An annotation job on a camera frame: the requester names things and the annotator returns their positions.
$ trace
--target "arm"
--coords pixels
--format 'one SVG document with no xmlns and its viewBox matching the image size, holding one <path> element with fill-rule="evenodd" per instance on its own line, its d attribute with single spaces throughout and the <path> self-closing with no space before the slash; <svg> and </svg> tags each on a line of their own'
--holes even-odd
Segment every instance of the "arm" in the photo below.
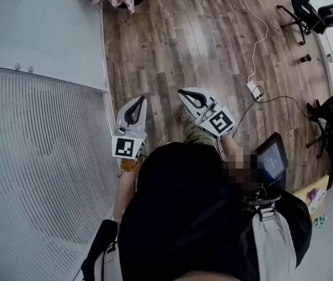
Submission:
<svg viewBox="0 0 333 281">
<path fill-rule="evenodd" d="M 230 167 L 233 169 L 242 169 L 243 168 L 242 148 L 237 146 L 236 142 L 230 135 L 224 136 L 220 140 L 220 142 Z"/>
<path fill-rule="evenodd" d="M 125 162 L 122 161 L 121 168 L 124 168 Z M 123 172 L 117 181 L 117 192 L 113 208 L 114 221 L 119 222 L 122 219 L 123 211 L 129 205 L 135 194 L 135 175 L 137 166 L 128 169 L 130 172 Z"/>
</svg>

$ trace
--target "black shirt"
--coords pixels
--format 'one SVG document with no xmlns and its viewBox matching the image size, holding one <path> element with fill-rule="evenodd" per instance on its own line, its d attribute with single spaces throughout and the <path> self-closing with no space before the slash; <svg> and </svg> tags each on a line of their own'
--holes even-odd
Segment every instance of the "black shirt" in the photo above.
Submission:
<svg viewBox="0 0 333 281">
<path fill-rule="evenodd" d="M 242 197 L 225 178 L 213 146 L 156 149 L 141 166 L 137 189 L 118 236 L 125 281 L 174 280 L 190 271 L 259 279 L 254 214 L 242 210 Z M 288 221 L 299 265 L 310 245 L 310 216 L 301 200 L 281 194 L 276 208 Z"/>
</svg>

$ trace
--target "floor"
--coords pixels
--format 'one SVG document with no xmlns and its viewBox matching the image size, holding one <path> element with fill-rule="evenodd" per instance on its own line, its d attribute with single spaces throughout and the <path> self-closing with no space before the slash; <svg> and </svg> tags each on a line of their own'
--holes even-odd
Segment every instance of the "floor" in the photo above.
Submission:
<svg viewBox="0 0 333 281">
<path fill-rule="evenodd" d="M 280 29 L 290 21 L 276 9 L 290 0 L 247 0 L 269 27 L 257 46 L 253 80 L 266 94 L 263 101 L 289 95 L 305 111 L 305 103 L 328 98 L 328 81 L 313 35 L 301 47 L 298 27 Z M 148 138 L 144 153 L 169 141 L 181 141 L 181 103 L 176 91 L 207 88 L 229 107 L 239 122 L 253 102 L 246 88 L 252 73 L 254 42 L 264 37 L 243 0 L 145 0 L 134 14 L 104 3 L 104 39 L 108 80 L 115 112 L 128 100 L 145 95 Z M 312 62 L 296 59 L 309 53 Z M 328 173 L 328 158 L 317 160 L 319 146 L 305 145 L 318 135 L 291 99 L 254 104 L 239 126 L 235 141 L 251 150 L 273 132 L 281 134 L 289 168 L 287 190 L 297 191 Z"/>
</svg>

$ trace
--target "power strip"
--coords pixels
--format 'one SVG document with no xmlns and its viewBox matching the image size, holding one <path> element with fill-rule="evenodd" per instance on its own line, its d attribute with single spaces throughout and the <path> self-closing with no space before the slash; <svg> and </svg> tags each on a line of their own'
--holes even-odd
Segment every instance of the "power strip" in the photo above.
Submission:
<svg viewBox="0 0 333 281">
<path fill-rule="evenodd" d="M 256 101 L 260 101 L 262 98 L 263 98 L 263 93 L 260 92 L 260 87 L 258 87 L 257 85 L 255 85 L 255 82 L 254 81 L 249 81 L 247 84 L 246 84 L 247 88 L 249 89 L 251 95 L 253 95 L 254 99 Z"/>
</svg>

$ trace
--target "white cable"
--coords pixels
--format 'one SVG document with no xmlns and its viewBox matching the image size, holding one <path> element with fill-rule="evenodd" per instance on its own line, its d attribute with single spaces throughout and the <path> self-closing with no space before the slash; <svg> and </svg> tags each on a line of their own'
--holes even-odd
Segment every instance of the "white cable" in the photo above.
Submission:
<svg viewBox="0 0 333 281">
<path fill-rule="evenodd" d="M 261 21 L 261 22 L 265 25 L 265 27 L 267 28 L 265 37 L 264 37 L 263 39 L 259 40 L 258 42 L 256 42 L 256 43 L 254 44 L 254 52 L 253 52 L 253 55 L 252 55 L 252 57 L 251 57 L 251 60 L 252 60 L 252 62 L 253 62 L 253 66 L 254 66 L 254 71 L 253 71 L 253 73 L 252 73 L 250 76 L 248 76 L 248 78 L 247 78 L 247 82 L 249 82 L 249 81 L 250 81 L 250 78 L 251 78 L 252 76 L 255 75 L 255 71 L 256 71 L 256 66 L 255 66 L 255 62 L 254 62 L 254 56 L 255 56 L 256 45 L 259 44 L 259 43 L 261 43 L 261 42 L 263 42 L 263 41 L 265 41 L 265 40 L 267 39 L 267 36 L 268 36 L 268 26 L 267 26 L 267 24 L 265 24 L 265 22 L 264 22 L 262 19 L 258 18 L 258 17 L 252 12 L 252 10 L 251 10 L 251 9 L 249 8 L 249 6 L 247 5 L 246 0 L 244 0 L 244 4 L 246 5 L 246 7 L 247 7 L 247 9 L 249 10 L 249 12 L 253 15 L 253 17 L 256 18 L 256 19 L 258 19 L 259 21 Z"/>
</svg>

